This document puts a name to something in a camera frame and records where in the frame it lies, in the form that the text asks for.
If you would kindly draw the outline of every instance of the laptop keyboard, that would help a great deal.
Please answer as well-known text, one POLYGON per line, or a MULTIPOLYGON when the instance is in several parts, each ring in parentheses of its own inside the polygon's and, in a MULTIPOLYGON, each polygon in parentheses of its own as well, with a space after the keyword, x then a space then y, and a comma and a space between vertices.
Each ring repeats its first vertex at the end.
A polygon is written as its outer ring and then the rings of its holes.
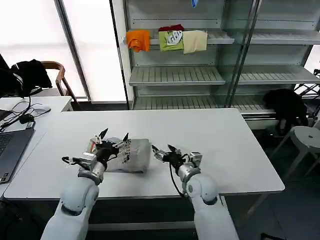
POLYGON ((5 150, 6 146, 10 142, 10 139, 12 138, 12 133, 1 133, 0 134, 0 156, 5 150))

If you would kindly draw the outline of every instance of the chair backrest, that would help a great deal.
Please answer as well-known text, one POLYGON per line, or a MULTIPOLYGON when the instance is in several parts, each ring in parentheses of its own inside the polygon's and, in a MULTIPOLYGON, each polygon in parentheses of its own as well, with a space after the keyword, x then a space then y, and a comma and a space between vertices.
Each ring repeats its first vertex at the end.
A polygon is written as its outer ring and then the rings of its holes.
POLYGON ((59 70, 59 73, 55 79, 55 84, 56 84, 56 87, 58 88, 60 95, 61 96, 70 96, 73 99, 74 103, 76 104, 77 108, 79 110, 81 110, 81 106, 80 106, 79 102, 77 101, 76 96, 72 92, 72 90, 71 90, 71 88, 65 78, 65 72, 66 72, 65 67, 56 61, 42 61, 41 63, 45 69, 59 70))

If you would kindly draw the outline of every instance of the white table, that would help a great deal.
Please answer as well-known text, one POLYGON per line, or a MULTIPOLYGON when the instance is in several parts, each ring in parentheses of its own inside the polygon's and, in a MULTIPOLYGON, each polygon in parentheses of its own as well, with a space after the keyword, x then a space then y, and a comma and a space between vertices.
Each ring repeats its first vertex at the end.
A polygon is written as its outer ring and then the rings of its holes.
MULTIPOLYGON (((109 128, 107 137, 148 138, 183 153, 203 154, 201 170, 211 175, 221 195, 283 191, 285 186, 237 109, 184 109, 62 112, 4 193, 9 200, 60 198, 77 177, 63 156, 80 156, 91 137, 109 128)), ((153 156, 148 172, 105 173, 100 199, 176 196, 167 163, 153 156)))
MULTIPOLYGON (((11 110, 17 103, 27 101, 29 102, 29 98, 22 99, 20 97, 6 97, 0 99, 0 109, 2 110, 11 110)), ((51 111, 38 116, 35 118, 35 125, 34 125, 34 133, 33 136, 25 149, 17 167, 16 170, 11 177, 12 179, 17 175, 18 170, 23 166, 31 152, 35 149, 39 141, 42 139, 42 137, 45 135, 48 127, 50 125, 55 124, 52 123, 52 120, 54 119, 54 116, 59 114, 62 111, 68 111, 71 108, 71 97, 70 96, 45 96, 45 97, 31 97, 31 104, 43 104, 51 108, 51 111)), ((22 111, 28 106, 28 103, 23 102, 20 103, 17 107, 15 107, 15 111, 22 111)), ((7 127, 5 129, 5 132, 9 131, 18 131, 26 129, 27 124, 21 124, 19 121, 15 122, 13 125, 7 127)), ((6 188, 8 187, 9 183, 0 184, 0 197, 5 192, 6 188)))

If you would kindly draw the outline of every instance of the white cloth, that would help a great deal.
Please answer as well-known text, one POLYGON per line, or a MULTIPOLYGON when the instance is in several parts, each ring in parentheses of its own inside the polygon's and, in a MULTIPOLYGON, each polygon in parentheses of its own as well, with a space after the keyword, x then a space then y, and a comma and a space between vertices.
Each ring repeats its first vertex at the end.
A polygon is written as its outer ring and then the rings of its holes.
POLYGON ((208 34, 205 31, 184 31, 182 34, 184 54, 207 50, 208 34))

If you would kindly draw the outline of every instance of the folded towel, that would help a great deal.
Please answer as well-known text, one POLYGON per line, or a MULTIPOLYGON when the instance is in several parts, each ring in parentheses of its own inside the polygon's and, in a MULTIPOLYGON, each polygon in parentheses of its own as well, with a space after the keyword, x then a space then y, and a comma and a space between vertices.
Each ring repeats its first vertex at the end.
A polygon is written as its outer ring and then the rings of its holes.
POLYGON ((126 33, 126 43, 128 48, 132 48, 134 52, 149 51, 150 32, 147 30, 134 30, 126 33))
POLYGON ((182 31, 160 31, 160 51, 166 52, 184 49, 182 36, 182 31))
POLYGON ((184 54, 207 50, 208 34, 205 31, 194 30, 182 33, 184 54))

